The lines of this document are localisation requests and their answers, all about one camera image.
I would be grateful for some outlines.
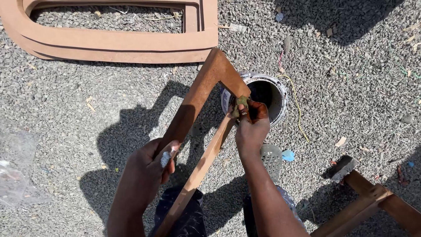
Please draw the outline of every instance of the paint can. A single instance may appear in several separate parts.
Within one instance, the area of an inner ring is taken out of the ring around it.
[[[270,127],[278,124],[285,116],[288,94],[285,86],[277,78],[265,74],[240,72],[245,84],[250,88],[250,99],[263,102],[268,107]],[[234,97],[221,88],[221,106],[226,114]]]

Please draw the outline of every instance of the gravel ground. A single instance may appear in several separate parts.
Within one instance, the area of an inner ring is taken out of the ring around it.
[[[278,6],[285,15],[282,22],[274,19]],[[96,10],[101,17],[95,17]],[[142,19],[170,16],[153,8],[130,7],[127,14],[108,7],[51,11],[32,17],[56,27],[181,32],[182,26],[181,19]],[[358,160],[357,169],[368,180],[384,184],[421,210],[421,46],[414,51],[421,42],[420,0],[220,0],[218,16],[221,25],[248,28],[244,33],[219,30],[219,48],[237,70],[277,75],[278,58],[290,35],[282,66],[294,81],[310,143],[297,128],[293,99],[266,142],[296,154],[295,161],[282,164],[279,183],[296,201],[309,232],[356,197],[346,186],[321,176],[330,161],[343,154]],[[418,27],[404,31],[414,24]],[[39,136],[31,179],[47,200],[3,207],[1,236],[102,236],[125,159],[164,134],[197,75],[197,64],[43,61],[21,50],[0,29],[0,118]],[[293,98],[289,81],[282,81]],[[414,116],[415,122],[401,122],[405,115]],[[186,139],[177,170],[192,171],[222,118],[215,88]],[[241,200],[247,190],[234,133],[200,186],[212,236],[245,236]],[[347,140],[337,148],[341,136]],[[388,163],[399,158],[404,160]],[[408,161],[415,166],[409,167]],[[408,185],[398,183],[397,164]],[[147,231],[156,201],[144,214]],[[406,235],[383,212],[350,233]]]

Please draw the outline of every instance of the skin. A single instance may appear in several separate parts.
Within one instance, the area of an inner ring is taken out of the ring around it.
[[[251,192],[258,235],[309,236],[283,200],[261,161],[260,148],[269,132],[267,108],[265,104],[251,100],[247,103],[250,112],[243,105],[238,105],[240,125],[235,142]],[[159,141],[160,138],[152,140],[129,156],[108,216],[109,237],[145,236],[143,213],[155,198],[159,186],[167,182],[174,172],[173,159],[180,147],[178,141],[172,141],[153,160]],[[164,152],[171,154],[171,160],[162,168]]]

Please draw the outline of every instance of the dark pants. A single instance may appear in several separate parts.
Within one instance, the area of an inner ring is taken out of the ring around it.
[[[164,191],[156,208],[154,218],[155,226],[152,229],[149,236],[154,236],[158,226],[161,225],[163,219],[165,218],[165,215],[173,205],[174,201],[176,200],[177,196],[179,195],[182,189],[182,186],[177,186],[168,188]],[[295,218],[297,218],[302,224],[300,218],[297,216],[295,204],[289,197],[288,193],[279,186],[277,186],[277,189],[282,194],[282,197],[286,204],[294,213]],[[168,236],[206,237],[205,223],[203,222],[203,210],[200,207],[202,205],[202,197],[203,193],[199,190],[196,190],[191,200],[187,204],[186,208],[184,209],[183,213],[181,214],[180,218],[178,218],[178,220],[174,223]],[[243,199],[242,207],[244,211],[244,222],[247,236],[256,237],[257,229],[256,223],[254,221],[250,194],[248,194]]]

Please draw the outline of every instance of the yellow wire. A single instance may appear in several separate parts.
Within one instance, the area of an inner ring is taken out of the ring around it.
[[[303,133],[304,137],[306,138],[307,142],[309,143],[310,140],[308,139],[306,133],[301,128],[301,109],[300,109],[300,105],[298,104],[297,93],[295,92],[294,83],[292,82],[291,78],[289,76],[287,76],[287,75],[278,75],[275,78],[278,78],[278,77],[281,77],[281,76],[284,76],[284,77],[288,78],[290,80],[290,82],[291,82],[292,90],[294,91],[295,103],[297,104],[297,108],[298,108],[298,128]]]

